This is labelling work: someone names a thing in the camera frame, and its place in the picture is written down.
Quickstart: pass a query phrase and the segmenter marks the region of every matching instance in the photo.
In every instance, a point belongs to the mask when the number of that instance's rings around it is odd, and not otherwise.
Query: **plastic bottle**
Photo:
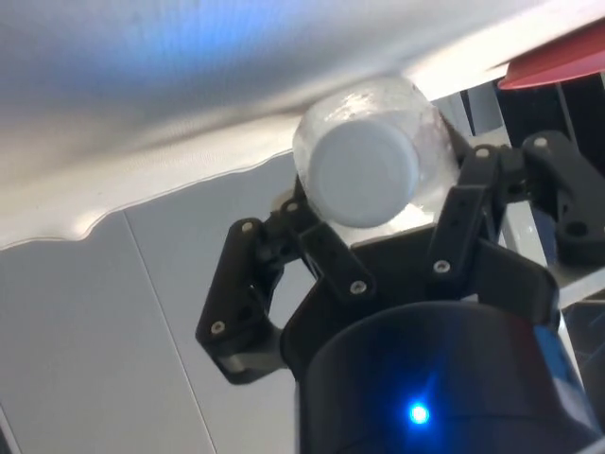
[[[439,111],[401,78],[315,104],[293,152],[311,205],[347,244],[433,222],[458,177]]]

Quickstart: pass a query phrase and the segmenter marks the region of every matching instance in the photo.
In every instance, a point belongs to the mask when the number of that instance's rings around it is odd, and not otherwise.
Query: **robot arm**
[[[233,384],[292,372],[302,454],[563,453],[600,436],[556,335],[553,273],[497,239],[507,204],[529,200],[557,222],[559,280],[590,275],[605,180],[556,132],[520,149],[450,135],[460,174],[434,226],[349,249],[297,182],[227,235],[197,339]],[[279,330],[272,293],[297,259],[317,282]]]

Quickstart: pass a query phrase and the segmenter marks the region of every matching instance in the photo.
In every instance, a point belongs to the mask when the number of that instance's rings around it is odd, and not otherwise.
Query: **red object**
[[[605,71],[605,20],[517,57],[498,86],[535,87]]]

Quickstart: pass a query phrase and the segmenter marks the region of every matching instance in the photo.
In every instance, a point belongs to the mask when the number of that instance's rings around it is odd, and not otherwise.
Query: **white fabric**
[[[396,67],[444,96],[604,15],[596,0],[2,2],[0,248],[82,238],[257,166],[344,84]]]

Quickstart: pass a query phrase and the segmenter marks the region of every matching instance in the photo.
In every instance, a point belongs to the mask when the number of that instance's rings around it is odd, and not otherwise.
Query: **white bottle cap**
[[[318,141],[306,190],[324,219],[371,228],[406,208],[418,180],[418,156],[407,136],[366,118],[343,123]]]

